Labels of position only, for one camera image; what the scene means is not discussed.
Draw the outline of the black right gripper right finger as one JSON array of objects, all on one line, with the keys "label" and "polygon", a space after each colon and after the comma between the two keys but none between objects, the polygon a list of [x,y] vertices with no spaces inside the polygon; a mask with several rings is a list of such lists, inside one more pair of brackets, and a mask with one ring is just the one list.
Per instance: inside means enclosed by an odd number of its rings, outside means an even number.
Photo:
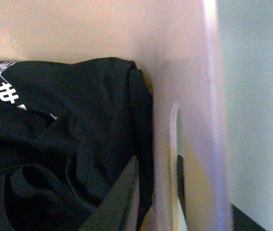
[{"label": "black right gripper right finger", "polygon": [[[183,157],[177,155],[176,161],[176,170],[177,170],[177,190],[179,205],[181,208],[181,224],[187,228],[186,223],[186,212],[185,212],[185,191],[184,191],[184,166],[183,166]],[[234,231],[265,231],[265,229],[251,219],[248,215],[243,213],[236,206],[232,205],[233,211],[233,229]]]}]

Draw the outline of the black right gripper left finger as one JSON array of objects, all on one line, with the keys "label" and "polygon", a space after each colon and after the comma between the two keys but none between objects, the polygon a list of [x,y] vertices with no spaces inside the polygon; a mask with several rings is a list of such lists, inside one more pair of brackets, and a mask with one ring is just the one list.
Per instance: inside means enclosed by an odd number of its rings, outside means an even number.
[{"label": "black right gripper left finger", "polygon": [[138,208],[139,164],[133,156],[100,206],[79,230],[135,231]]}]

